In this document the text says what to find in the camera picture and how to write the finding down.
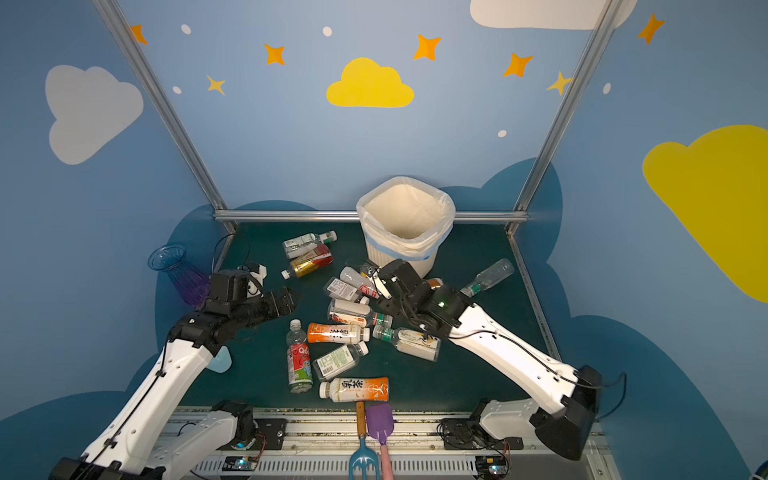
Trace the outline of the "orange label juice bottle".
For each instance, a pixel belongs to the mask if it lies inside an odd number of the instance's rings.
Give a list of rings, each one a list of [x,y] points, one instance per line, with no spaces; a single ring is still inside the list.
[[[310,344],[335,343],[359,344],[370,340],[370,329],[350,324],[317,324],[311,323],[307,337]]]

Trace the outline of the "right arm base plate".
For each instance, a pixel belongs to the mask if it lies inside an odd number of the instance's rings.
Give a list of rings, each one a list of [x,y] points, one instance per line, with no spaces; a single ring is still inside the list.
[[[486,433],[477,421],[468,418],[444,418],[436,428],[438,436],[447,450],[523,450],[524,443],[520,437],[495,439]]]

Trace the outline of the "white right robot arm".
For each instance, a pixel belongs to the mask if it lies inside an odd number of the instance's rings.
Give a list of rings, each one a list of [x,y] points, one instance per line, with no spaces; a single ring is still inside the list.
[[[373,279],[385,312],[472,352],[512,380],[537,405],[523,417],[541,443],[565,459],[582,457],[604,387],[597,370],[577,369],[535,349],[461,291],[432,288],[407,261],[391,261]]]

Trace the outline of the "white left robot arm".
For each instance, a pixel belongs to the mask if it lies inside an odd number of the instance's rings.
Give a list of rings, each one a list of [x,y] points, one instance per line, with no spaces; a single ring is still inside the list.
[[[155,446],[188,389],[245,328],[291,315],[299,295],[284,287],[234,301],[224,314],[197,311],[170,331],[157,362],[120,413],[78,458],[61,458],[52,479],[181,479],[221,447],[262,447],[252,407],[221,401],[164,447]]]

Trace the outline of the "clear bottle white orange label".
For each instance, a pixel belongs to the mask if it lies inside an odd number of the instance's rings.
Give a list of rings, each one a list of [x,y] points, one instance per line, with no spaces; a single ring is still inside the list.
[[[393,324],[393,317],[390,315],[378,313],[367,304],[341,299],[331,300],[327,314],[331,321],[358,325],[361,328],[374,328],[376,326],[390,328]]]

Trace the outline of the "white bottle red label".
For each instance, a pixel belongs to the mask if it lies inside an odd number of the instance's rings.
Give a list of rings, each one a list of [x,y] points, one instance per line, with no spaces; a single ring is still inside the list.
[[[350,266],[345,266],[341,270],[340,279],[355,287],[360,294],[366,297],[371,299],[380,298],[380,294],[373,281]]]

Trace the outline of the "orange brown label bottle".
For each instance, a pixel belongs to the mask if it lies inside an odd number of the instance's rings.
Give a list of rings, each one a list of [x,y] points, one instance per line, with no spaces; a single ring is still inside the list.
[[[437,289],[444,285],[444,282],[441,278],[427,279],[426,282],[429,284],[431,289]]]

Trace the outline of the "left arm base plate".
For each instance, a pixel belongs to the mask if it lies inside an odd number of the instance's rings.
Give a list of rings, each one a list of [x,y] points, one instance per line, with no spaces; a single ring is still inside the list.
[[[234,450],[281,450],[286,428],[287,421],[280,418],[239,420],[229,447]]]

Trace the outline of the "square clear bottle white label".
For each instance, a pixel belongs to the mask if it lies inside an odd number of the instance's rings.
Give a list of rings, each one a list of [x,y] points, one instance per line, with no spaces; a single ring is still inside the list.
[[[370,300],[355,286],[338,278],[331,278],[323,287],[324,292],[331,299],[343,300],[367,305]]]

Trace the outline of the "clear bottle pale green label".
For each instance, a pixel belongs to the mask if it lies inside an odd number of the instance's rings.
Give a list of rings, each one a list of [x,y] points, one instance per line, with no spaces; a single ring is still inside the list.
[[[313,367],[320,381],[330,381],[356,367],[368,354],[369,348],[365,342],[344,344],[317,358]]]

